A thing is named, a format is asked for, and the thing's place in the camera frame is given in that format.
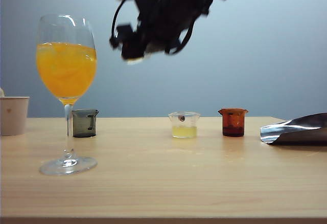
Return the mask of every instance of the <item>metallic pouch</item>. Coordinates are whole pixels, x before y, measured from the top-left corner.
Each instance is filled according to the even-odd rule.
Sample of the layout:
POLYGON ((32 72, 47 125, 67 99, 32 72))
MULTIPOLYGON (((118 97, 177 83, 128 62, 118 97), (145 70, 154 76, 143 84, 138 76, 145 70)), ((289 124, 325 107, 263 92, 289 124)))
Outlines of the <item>metallic pouch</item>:
POLYGON ((261 127, 270 145, 327 145, 327 113, 313 114, 261 127))
POLYGON ((98 110, 73 110, 73 136, 78 138, 96 135, 96 115, 98 110))

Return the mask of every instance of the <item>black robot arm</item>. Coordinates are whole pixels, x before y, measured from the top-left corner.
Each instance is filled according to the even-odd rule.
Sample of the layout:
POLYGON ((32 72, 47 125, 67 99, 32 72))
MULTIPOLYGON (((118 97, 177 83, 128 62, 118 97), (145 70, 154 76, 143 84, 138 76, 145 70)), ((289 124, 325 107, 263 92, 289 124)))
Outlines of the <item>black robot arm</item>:
POLYGON ((135 0, 139 9, 138 25, 135 31, 130 25, 120 25, 114 33, 118 7, 112 23, 110 44, 113 48, 122 46, 123 59, 137 59, 147 53, 165 51, 178 53, 191 37, 195 20, 208 15, 213 0, 135 0), (180 42, 183 30, 187 33, 180 42))

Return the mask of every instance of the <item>paper cup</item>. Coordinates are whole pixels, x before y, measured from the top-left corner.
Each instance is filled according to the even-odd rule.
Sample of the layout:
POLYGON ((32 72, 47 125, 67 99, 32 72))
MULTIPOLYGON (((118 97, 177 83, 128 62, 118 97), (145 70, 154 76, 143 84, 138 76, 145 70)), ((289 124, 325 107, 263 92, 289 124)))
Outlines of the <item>paper cup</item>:
POLYGON ((30 97, 0 97, 1 135, 15 136, 25 133, 30 97))

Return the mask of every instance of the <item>orange liquid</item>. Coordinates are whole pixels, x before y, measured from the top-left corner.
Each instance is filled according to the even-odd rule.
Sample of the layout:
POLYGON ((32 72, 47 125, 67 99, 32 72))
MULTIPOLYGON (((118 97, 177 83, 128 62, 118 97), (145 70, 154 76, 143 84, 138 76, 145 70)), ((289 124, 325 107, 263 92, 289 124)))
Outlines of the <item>orange liquid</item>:
POLYGON ((96 51, 79 44, 43 43, 36 47, 36 65, 50 92, 64 105, 74 104, 94 79, 96 51))

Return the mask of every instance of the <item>gray wall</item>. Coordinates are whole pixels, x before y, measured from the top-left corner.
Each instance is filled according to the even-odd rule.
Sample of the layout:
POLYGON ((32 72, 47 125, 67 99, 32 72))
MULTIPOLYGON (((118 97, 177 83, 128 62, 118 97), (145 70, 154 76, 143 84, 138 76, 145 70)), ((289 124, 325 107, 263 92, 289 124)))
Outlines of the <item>gray wall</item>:
MULTIPOLYGON (((102 117, 166 116, 193 110, 216 116, 237 106, 249 116, 295 118, 327 107, 327 0, 214 0, 176 56, 154 54, 127 65, 108 45, 117 0, 1 0, 1 86, 31 96, 30 117, 61 117, 35 66, 38 19, 81 15, 93 26, 96 78, 75 108, 102 117)), ((135 24, 133 2, 119 23, 135 24)))

